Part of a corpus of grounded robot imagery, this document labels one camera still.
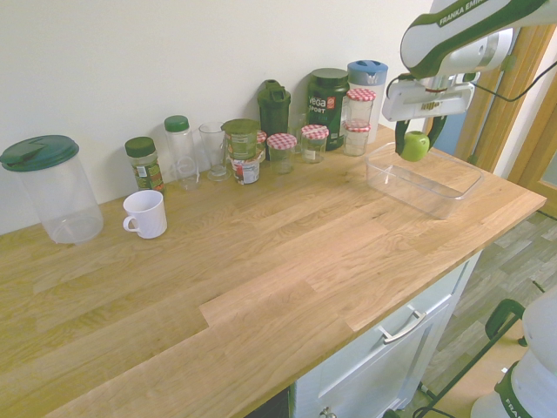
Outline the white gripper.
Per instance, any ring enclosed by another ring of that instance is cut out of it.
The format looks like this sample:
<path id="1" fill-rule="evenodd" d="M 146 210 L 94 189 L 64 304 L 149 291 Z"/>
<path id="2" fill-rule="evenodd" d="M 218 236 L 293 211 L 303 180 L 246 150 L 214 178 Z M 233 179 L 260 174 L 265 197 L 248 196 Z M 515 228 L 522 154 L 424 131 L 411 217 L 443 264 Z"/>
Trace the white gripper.
<path id="1" fill-rule="evenodd" d="M 465 112 L 471 104 L 474 87 L 469 83 L 455 84 L 441 92 L 429 91 L 418 81 L 397 81 L 386 89 L 383 116 L 395 126 L 395 152 L 401 155 L 411 119 L 433 118 L 427 133 L 429 148 L 433 148 L 448 115 Z"/>

